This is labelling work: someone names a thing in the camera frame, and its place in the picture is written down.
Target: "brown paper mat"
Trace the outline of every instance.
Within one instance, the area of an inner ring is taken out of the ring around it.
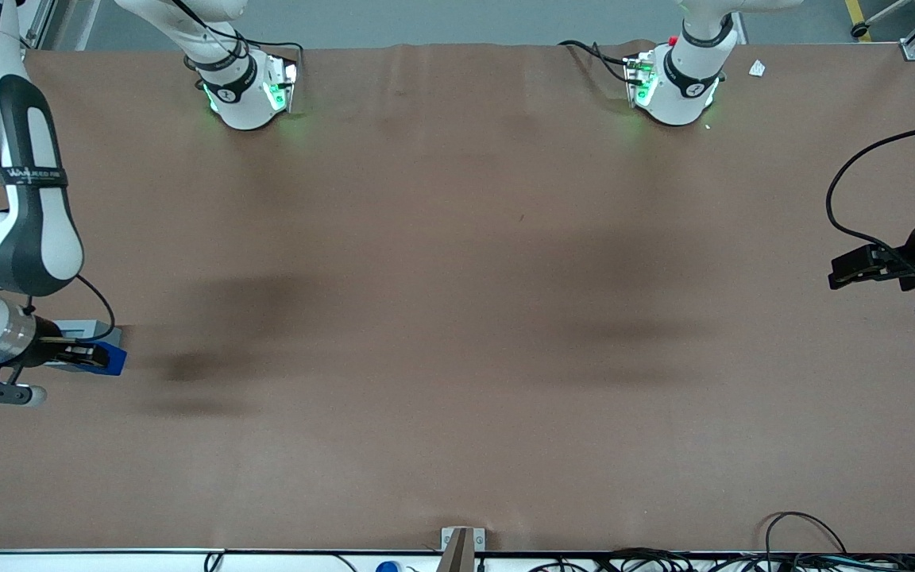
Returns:
[[[567,48],[307,55],[235,133],[179,54],[30,54],[131,358],[0,407],[0,547],[753,549],[803,510],[915,551],[915,293],[825,279],[829,179],[915,127],[896,47],[737,48],[675,129]],[[901,243],[915,141],[836,210]]]

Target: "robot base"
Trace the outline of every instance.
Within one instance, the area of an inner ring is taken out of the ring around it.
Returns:
[[[701,97],[684,97],[666,77],[663,62],[669,50],[668,44],[661,44],[654,50],[638,54],[635,59],[624,61],[626,77],[642,81],[640,86],[627,84],[627,97],[631,107],[643,109],[651,118],[666,126],[686,126],[698,119],[705,107],[712,105],[719,80],[716,79]]]
[[[203,87],[210,100],[210,108],[221,116],[226,126],[239,130],[257,129],[270,123],[280,112],[291,112],[291,96],[295,94],[298,66],[261,50],[250,51],[249,57],[257,61],[259,73],[236,102],[233,93]]]

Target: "blue object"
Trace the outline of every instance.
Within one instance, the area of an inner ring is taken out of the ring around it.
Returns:
[[[73,363],[73,367],[81,370],[81,372],[97,373],[99,376],[117,376],[122,373],[122,369],[126,365],[126,350],[106,342],[94,342],[94,345],[108,352],[108,367],[77,365],[76,363]]]

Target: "brown table surface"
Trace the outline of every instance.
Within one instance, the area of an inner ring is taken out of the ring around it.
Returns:
[[[825,279],[829,180],[915,127],[897,47],[737,48],[682,128],[581,52],[399,46],[308,53],[236,133],[180,58],[29,55],[131,354],[0,406],[0,547],[755,549],[803,510],[915,551],[915,292]],[[901,243],[915,141],[836,210]]]

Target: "green led light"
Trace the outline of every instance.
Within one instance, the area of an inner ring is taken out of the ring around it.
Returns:
[[[219,112],[218,112],[218,104],[215,104],[215,102],[214,102],[214,96],[210,94],[210,88],[207,88],[207,84],[206,84],[206,83],[203,84],[203,93],[204,93],[204,94],[207,94],[207,101],[210,101],[210,108],[211,108],[215,113],[219,113]]]

